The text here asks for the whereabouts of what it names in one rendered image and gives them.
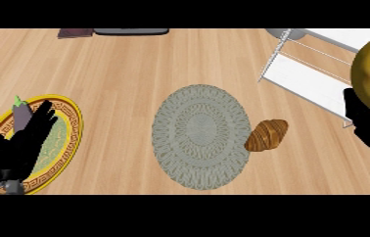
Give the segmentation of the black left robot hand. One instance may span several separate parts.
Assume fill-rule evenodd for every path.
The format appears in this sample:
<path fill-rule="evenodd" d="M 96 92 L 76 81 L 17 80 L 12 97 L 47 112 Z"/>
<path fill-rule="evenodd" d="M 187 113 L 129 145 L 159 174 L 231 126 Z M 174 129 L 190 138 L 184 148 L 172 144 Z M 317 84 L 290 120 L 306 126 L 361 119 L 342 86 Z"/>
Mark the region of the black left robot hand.
<path fill-rule="evenodd" d="M 42 142 L 57 121 L 51 102 L 44 100 L 26 127 L 10 139 L 0 134 L 0 182 L 23 181 L 34 170 Z"/>

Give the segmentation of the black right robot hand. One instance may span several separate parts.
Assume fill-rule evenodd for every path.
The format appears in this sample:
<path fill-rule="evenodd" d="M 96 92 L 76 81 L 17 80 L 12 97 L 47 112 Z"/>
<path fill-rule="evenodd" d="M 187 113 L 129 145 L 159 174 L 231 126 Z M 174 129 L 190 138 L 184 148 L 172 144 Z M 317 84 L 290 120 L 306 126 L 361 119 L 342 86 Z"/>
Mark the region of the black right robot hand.
<path fill-rule="evenodd" d="M 343 89 L 345 116 L 352 120 L 354 133 L 370 145 L 370 108 L 362 104 L 352 88 Z"/>

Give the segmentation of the yellow lemon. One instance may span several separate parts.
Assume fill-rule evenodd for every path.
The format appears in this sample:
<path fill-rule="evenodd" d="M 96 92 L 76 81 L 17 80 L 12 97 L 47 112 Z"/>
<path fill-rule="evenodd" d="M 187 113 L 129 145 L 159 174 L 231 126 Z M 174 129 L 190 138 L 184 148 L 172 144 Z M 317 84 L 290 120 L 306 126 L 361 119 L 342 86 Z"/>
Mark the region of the yellow lemon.
<path fill-rule="evenodd" d="M 352 60 L 351 85 L 362 104 L 370 108 L 370 41 Z"/>

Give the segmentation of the grey oval woven placemat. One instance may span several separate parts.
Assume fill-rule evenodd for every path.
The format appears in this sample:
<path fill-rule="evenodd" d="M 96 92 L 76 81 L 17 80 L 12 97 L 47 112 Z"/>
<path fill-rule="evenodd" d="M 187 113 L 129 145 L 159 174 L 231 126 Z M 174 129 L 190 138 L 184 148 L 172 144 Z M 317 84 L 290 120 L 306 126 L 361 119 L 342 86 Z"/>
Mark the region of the grey oval woven placemat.
<path fill-rule="evenodd" d="M 178 89 L 152 124 L 153 153 L 169 178 L 194 190 L 227 185 L 249 161 L 250 133 L 244 108 L 225 90 L 206 84 Z"/>

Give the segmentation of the yellow rimmed patterned plate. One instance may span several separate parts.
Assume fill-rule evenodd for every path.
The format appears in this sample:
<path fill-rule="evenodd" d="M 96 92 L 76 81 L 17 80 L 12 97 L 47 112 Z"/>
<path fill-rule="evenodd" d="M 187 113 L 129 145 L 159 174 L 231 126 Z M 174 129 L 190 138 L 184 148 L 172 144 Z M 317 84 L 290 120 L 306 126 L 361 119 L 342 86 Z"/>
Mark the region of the yellow rimmed patterned plate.
<path fill-rule="evenodd" d="M 65 170 L 78 149 L 84 129 L 81 111 L 69 98 L 56 94 L 45 94 L 22 101 L 28 102 L 32 112 L 35 112 L 44 100 L 51 102 L 50 108 L 54 110 L 57 121 L 41 145 L 31 176 L 23 181 L 26 195 L 41 190 Z M 12 107 L 0 117 L 0 134 L 6 139 L 10 139 L 16 133 L 13 124 Z"/>

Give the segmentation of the purple eggplant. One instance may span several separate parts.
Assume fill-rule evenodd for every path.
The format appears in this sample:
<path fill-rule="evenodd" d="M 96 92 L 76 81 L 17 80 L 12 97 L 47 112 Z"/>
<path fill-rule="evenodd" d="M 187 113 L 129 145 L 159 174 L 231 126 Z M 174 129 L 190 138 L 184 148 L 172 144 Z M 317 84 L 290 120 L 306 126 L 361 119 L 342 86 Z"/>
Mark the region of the purple eggplant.
<path fill-rule="evenodd" d="M 25 129 L 28 122 L 32 118 L 34 112 L 26 101 L 22 101 L 19 96 L 14 96 L 13 103 L 13 130 L 20 131 Z"/>

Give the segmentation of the brown croissant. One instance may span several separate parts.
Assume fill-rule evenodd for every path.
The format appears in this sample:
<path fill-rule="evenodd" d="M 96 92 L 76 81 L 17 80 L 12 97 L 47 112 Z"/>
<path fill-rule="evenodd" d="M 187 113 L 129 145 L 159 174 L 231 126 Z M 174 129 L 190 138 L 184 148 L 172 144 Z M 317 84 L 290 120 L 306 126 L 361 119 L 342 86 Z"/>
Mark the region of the brown croissant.
<path fill-rule="evenodd" d="M 284 119 L 267 119 L 261 121 L 246 141 L 246 150 L 262 152 L 275 149 L 281 143 L 287 128 L 289 124 Z"/>

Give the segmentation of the grey rounded object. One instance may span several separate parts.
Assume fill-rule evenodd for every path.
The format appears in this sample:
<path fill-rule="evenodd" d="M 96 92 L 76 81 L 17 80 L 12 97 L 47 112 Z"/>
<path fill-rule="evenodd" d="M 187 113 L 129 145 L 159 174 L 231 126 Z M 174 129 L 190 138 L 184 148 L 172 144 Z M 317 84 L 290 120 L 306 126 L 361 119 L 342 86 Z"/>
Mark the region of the grey rounded object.
<path fill-rule="evenodd" d="M 280 38 L 283 35 L 283 32 L 286 31 L 286 28 L 268 28 L 265 31 L 272 37 Z M 299 40 L 305 35 L 306 35 L 305 32 L 302 32 L 298 29 L 292 29 L 287 38 L 290 40 Z"/>

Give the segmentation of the dark maroon object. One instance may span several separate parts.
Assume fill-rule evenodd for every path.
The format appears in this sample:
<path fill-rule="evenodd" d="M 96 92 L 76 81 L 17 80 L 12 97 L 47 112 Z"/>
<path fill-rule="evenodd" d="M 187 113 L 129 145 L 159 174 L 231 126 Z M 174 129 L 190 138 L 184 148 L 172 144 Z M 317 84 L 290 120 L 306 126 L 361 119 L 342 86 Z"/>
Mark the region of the dark maroon object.
<path fill-rule="evenodd" d="M 59 38 L 90 37 L 94 33 L 91 28 L 62 28 L 57 32 Z"/>

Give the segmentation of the dark grey flat appliance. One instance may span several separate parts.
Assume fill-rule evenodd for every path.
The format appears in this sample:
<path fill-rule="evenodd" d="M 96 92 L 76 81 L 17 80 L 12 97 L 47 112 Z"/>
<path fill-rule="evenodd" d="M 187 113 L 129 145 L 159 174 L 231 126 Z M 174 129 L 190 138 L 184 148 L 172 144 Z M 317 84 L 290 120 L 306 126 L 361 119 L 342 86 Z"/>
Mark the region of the dark grey flat appliance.
<path fill-rule="evenodd" d="M 162 35 L 168 32 L 168 28 L 94 28 L 99 35 Z"/>

